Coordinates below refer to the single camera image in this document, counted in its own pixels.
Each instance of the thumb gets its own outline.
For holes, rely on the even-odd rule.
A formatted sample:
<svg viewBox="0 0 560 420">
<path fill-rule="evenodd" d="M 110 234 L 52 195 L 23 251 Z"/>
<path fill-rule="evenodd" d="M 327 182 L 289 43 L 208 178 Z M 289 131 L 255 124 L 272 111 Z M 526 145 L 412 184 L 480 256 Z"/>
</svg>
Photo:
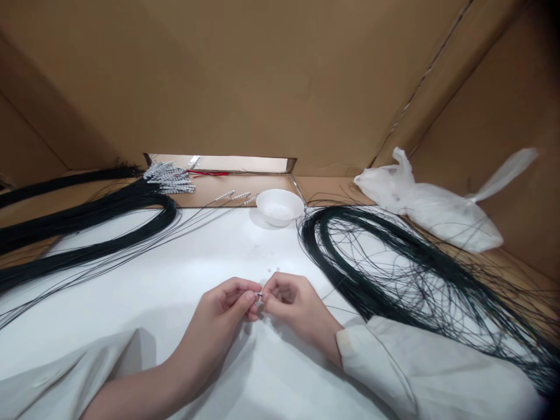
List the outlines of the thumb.
<svg viewBox="0 0 560 420">
<path fill-rule="evenodd" d="M 280 302 L 273 294 L 267 293 L 263 300 L 264 311 L 280 319 L 288 318 L 290 305 Z"/>
<path fill-rule="evenodd" d="M 255 303 L 255 292 L 248 290 L 239 296 L 235 304 L 227 311 L 228 318 L 237 324 L 253 303 Z"/>
</svg>

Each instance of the hand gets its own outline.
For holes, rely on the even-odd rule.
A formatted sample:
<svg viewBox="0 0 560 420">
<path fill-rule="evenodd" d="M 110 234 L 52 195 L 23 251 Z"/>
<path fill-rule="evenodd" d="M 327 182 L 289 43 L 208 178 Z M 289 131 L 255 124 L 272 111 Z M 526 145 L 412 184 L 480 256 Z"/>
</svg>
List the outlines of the hand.
<svg viewBox="0 0 560 420">
<path fill-rule="evenodd" d="M 342 367 L 336 334 L 342 325 L 303 276 L 276 272 L 262 290 L 264 311 L 288 324 L 299 338 Z"/>
<path fill-rule="evenodd" d="M 165 362 L 187 382 L 190 397 L 228 351 L 239 321 L 257 320 L 255 293 L 261 289 L 258 283 L 233 277 L 202 295 L 183 339 Z"/>
</svg>

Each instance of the person's left hand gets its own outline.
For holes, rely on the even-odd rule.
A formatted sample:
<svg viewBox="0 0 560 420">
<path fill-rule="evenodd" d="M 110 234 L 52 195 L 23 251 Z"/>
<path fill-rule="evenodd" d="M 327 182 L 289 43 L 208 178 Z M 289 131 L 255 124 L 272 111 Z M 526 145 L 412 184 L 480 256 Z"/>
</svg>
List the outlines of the person's left hand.
<svg viewBox="0 0 560 420">
<path fill-rule="evenodd" d="M 165 362 L 193 395 L 217 367 L 232 342 L 239 321 L 257 320 L 258 283 L 230 278 L 202 295 L 179 346 Z"/>
</svg>

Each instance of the opening in cardboard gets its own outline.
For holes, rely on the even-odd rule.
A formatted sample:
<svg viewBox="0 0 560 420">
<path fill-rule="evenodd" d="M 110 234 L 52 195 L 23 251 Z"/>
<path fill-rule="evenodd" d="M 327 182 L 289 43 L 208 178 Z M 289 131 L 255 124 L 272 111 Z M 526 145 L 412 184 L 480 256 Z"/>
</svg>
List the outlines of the opening in cardboard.
<svg viewBox="0 0 560 420">
<path fill-rule="evenodd" d="M 171 161 L 188 170 L 250 174 L 289 174 L 295 163 L 295 159 L 288 157 L 261 158 L 257 156 L 163 155 L 157 153 L 146 154 L 146 159 L 148 164 Z"/>
</svg>

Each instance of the wrist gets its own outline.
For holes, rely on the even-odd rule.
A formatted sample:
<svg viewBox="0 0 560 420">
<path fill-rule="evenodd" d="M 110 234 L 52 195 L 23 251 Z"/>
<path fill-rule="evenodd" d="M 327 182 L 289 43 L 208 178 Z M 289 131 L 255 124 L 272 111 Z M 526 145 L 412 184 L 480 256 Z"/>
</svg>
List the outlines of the wrist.
<svg viewBox="0 0 560 420">
<path fill-rule="evenodd" d="M 181 360 L 176 354 L 172 354 L 169 359 L 160 366 L 161 374 L 165 376 L 170 393 L 174 399 L 181 400 L 183 404 L 189 402 L 198 391 L 197 372 L 193 364 Z"/>
<path fill-rule="evenodd" d="M 316 343 L 323 355 L 341 369 L 342 357 L 338 349 L 337 332 L 343 329 L 343 326 L 331 315 L 325 324 L 323 333 L 320 335 L 319 342 Z"/>
</svg>

